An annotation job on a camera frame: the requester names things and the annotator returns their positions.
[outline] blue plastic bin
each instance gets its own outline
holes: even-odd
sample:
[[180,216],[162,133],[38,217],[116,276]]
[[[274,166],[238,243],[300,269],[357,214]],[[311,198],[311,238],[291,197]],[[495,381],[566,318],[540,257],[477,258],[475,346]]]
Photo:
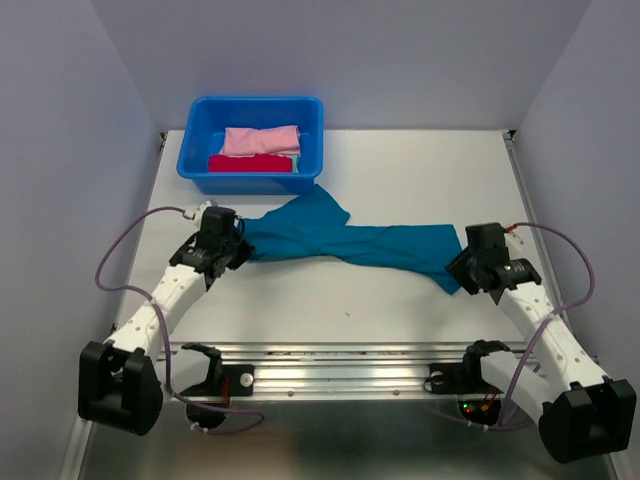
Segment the blue plastic bin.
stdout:
[[[209,156],[220,151],[226,127],[300,130],[298,173],[208,172]],[[202,97],[191,106],[178,157],[178,174],[206,194],[304,194],[322,172],[323,109],[314,97]]]

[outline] pink cloth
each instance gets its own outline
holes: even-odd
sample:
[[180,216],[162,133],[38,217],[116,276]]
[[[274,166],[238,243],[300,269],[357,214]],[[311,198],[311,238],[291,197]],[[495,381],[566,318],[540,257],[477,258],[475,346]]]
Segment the pink cloth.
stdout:
[[245,157],[258,153],[278,155],[300,155],[300,134],[298,127],[265,128],[225,128],[224,145],[220,155]]

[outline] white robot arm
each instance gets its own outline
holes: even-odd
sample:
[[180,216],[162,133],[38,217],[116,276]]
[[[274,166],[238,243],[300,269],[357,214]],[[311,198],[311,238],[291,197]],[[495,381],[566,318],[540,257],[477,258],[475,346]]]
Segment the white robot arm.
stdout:
[[[184,345],[173,357],[171,385],[165,365],[154,368],[163,328],[171,335],[187,310],[227,268],[249,259],[253,247],[235,226],[233,210],[206,202],[185,213],[198,231],[169,260],[158,286],[138,311],[103,343],[90,342],[80,355],[78,414],[138,435],[154,425],[171,392],[203,382],[220,383],[220,352]],[[164,322],[158,318],[158,310]]]
[[545,378],[526,367],[518,377],[520,362],[506,345],[478,341],[467,348],[462,364],[432,386],[432,392],[450,390],[447,383],[455,382],[464,393],[484,392],[489,386],[508,392],[511,386],[511,400],[537,424],[547,451],[560,463],[626,449],[636,404],[631,385],[613,381],[585,353],[555,315],[533,266],[509,257],[501,225],[474,225],[466,232],[469,246],[447,270],[470,294],[480,290],[490,294],[533,346]]

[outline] black clamp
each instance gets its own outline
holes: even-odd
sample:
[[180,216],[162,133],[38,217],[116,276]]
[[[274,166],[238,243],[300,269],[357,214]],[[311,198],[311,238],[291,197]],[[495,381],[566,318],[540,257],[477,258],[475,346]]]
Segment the black clamp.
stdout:
[[584,388],[573,384],[571,391],[543,405],[538,430],[555,461],[568,463],[629,446],[636,392],[627,380],[603,380]]
[[236,270],[246,262],[255,248],[244,239],[242,229],[236,228],[235,210],[207,207],[202,213],[200,230],[191,235],[169,260],[169,265],[186,265],[205,276],[207,291],[226,268]]
[[498,340],[478,340],[469,345],[462,357],[464,376],[471,388],[486,390],[488,384],[482,379],[480,359],[494,352],[509,352],[510,348]]
[[80,354],[78,415],[137,435],[160,415],[163,394],[151,359],[141,348],[124,352],[89,342]]
[[497,305],[505,289],[515,290],[527,282],[542,283],[531,263],[524,259],[511,260],[499,223],[471,225],[465,229],[468,247],[446,270],[469,294],[488,292]]
[[[187,343],[184,350],[201,352],[210,359],[209,371],[204,382],[193,385],[182,392],[182,395],[193,397],[219,397],[222,402],[206,402],[206,404],[229,408],[230,397],[249,397],[253,395],[255,367],[253,365],[224,365],[220,351],[200,343]],[[203,428],[217,428],[227,417],[223,412],[212,412],[194,405],[187,405],[186,415],[190,422]]]
[[509,347],[497,340],[478,340],[467,347],[462,362],[431,363],[431,376],[425,382],[425,388],[434,395],[485,393],[490,385],[482,379],[480,359],[500,351],[508,352]]

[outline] teal cloth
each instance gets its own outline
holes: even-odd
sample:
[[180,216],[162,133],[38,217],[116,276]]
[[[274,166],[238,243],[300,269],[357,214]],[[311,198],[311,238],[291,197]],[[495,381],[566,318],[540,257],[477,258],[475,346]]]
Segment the teal cloth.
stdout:
[[293,173],[299,173],[298,172],[298,160],[300,160],[300,155],[285,155],[286,157],[289,157],[291,159],[291,167],[292,167],[292,172]]
[[449,294],[460,285],[445,266],[460,253],[452,225],[346,225],[349,213],[322,187],[301,195],[260,219],[245,219],[245,238],[255,246],[253,261],[318,255],[355,265],[390,267],[426,275]]

